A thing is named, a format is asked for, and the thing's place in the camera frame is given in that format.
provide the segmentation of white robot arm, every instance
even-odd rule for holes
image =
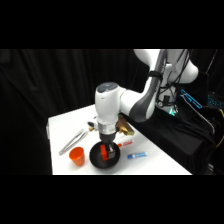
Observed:
[[[105,143],[109,159],[112,159],[115,153],[113,140],[117,133],[119,113],[124,113],[136,122],[144,122],[154,112],[161,87],[166,88],[167,83],[176,81],[180,74],[182,74],[179,77],[180,83],[193,82],[198,75],[198,69],[191,61],[188,60],[186,63],[189,57],[187,49],[135,49],[134,52],[143,63],[149,66],[148,80],[143,93],[124,89],[116,83],[103,83],[96,90],[98,130],[100,139]],[[169,102],[172,102],[173,94],[169,90],[161,94],[158,100],[163,102],[164,96],[167,99],[167,95]],[[164,107],[161,104],[160,108],[169,110],[169,106]]]

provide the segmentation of black curtain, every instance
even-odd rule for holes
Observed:
[[[207,53],[193,55],[201,69],[208,66],[202,59]],[[214,77],[222,74],[220,64],[211,67]],[[51,174],[48,118],[94,104],[95,89],[103,82],[141,92],[147,73],[132,49],[0,50],[1,150],[6,158],[1,170]]]
[[[191,60],[209,74],[209,90],[224,95],[224,49],[193,49]]]

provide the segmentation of table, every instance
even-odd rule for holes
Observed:
[[[49,139],[51,145],[51,157],[53,175],[190,175],[175,160],[164,153],[155,144],[149,141],[138,130],[134,136],[117,134],[117,144],[134,140],[134,144],[121,147],[121,157],[118,164],[111,170],[104,171],[95,168],[89,160],[89,152],[100,141],[97,131],[90,132],[76,147],[85,150],[86,162],[82,167],[76,167],[69,159],[69,152],[63,156],[59,151],[81,130],[88,130],[88,121],[96,116],[95,105],[76,111],[49,118]],[[147,152],[148,156],[128,160],[127,155],[139,152]]]

